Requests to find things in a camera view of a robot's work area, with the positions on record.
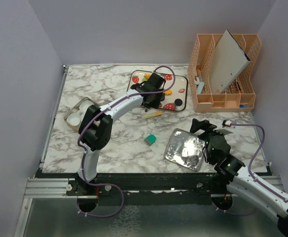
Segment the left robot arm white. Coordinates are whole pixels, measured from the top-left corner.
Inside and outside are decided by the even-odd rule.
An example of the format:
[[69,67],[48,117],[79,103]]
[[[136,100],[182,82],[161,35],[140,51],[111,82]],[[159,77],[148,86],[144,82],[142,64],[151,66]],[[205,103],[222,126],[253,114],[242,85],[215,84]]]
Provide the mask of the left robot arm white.
[[144,106],[158,108],[166,80],[153,72],[147,81],[136,83],[125,95],[104,106],[91,105],[79,127],[78,146],[83,148],[83,156],[78,170],[81,178],[78,189],[84,195],[94,191],[93,179],[97,175],[100,151],[111,138],[115,121],[131,110]]

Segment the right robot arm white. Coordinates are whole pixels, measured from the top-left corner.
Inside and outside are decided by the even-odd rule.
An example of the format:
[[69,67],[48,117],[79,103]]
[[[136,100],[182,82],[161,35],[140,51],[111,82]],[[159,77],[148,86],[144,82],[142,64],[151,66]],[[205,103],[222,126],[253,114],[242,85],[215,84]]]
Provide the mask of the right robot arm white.
[[231,155],[231,147],[224,135],[208,120],[193,119],[191,133],[203,130],[198,137],[204,141],[203,155],[213,165],[216,176],[213,189],[226,190],[243,198],[277,223],[278,230],[288,237],[288,194],[252,172],[250,165]]

